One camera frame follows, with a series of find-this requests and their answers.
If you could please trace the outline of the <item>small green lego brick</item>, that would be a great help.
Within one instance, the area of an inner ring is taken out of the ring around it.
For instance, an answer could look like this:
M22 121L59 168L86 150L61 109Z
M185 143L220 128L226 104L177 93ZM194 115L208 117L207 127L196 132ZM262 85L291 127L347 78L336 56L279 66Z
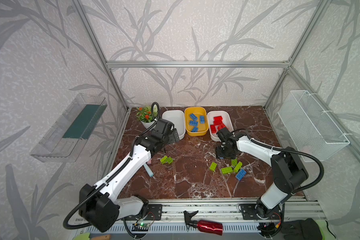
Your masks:
M210 167L209 167L209 170L212 171L212 172L215 172L216 171L216 168L217 168L217 163L215 162L212 162Z

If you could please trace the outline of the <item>red lego brick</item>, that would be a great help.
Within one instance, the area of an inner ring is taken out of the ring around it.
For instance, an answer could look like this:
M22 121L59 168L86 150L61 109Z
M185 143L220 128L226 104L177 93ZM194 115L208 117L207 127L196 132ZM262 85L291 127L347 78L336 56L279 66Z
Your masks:
M221 125L221 124L223 124L223 121L221 121L221 120L214 121L214 125Z
M218 120L221 120L223 121L223 117L222 116L216 116L216 117L213 117L214 121L218 121Z
M216 125L210 125L210 132L211 132L211 134L216 134L217 133Z

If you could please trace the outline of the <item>green lego brick pair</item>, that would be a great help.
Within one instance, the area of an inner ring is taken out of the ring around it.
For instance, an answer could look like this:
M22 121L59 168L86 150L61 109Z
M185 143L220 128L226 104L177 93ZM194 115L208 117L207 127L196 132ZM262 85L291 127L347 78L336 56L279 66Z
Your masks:
M161 164L171 164L174 160L171 157L164 156L160 159Z

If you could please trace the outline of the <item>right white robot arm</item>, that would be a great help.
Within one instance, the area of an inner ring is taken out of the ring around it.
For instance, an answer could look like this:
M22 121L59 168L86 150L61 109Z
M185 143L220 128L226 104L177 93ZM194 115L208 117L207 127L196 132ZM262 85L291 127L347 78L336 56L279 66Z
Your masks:
M273 183L256 203L256 214L267 219L280 204L291 196L317 185L324 176L324 166L316 157L295 149L270 146L243 133L229 131L224 127L217 131L221 143L216 147L217 159L234 159L239 153L246 153L268 164L272 169ZM319 175L311 183L302 186L309 173L300 157L313 160L319 167Z

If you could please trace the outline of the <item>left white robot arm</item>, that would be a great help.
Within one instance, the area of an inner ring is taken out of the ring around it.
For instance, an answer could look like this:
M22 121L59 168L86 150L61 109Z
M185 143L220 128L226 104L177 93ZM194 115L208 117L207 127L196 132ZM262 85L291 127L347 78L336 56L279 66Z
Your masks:
M132 196L120 199L124 186L135 173L164 146L180 140L175 125L164 119L156 122L150 133L134 139L129 154L105 177L93 186L84 185L79 193L79 204L65 217L63 227L75 230L94 226L102 233L125 217L145 213L148 201Z

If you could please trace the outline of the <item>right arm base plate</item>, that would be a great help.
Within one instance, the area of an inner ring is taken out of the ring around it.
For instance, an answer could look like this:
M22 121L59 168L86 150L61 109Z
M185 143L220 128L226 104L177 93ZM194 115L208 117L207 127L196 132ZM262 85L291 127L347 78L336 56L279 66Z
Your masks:
M244 220L270 220L281 213L280 206L268 209L263 204L239 204L239 211Z

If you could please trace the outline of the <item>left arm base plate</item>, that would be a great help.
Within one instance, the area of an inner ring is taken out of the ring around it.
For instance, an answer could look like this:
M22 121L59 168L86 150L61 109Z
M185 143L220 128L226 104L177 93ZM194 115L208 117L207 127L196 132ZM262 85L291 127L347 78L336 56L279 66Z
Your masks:
M137 221L137 220L148 220L148 221L159 221L162 218L163 205L162 204L148 204L143 209L133 216L125 217L126 221Z

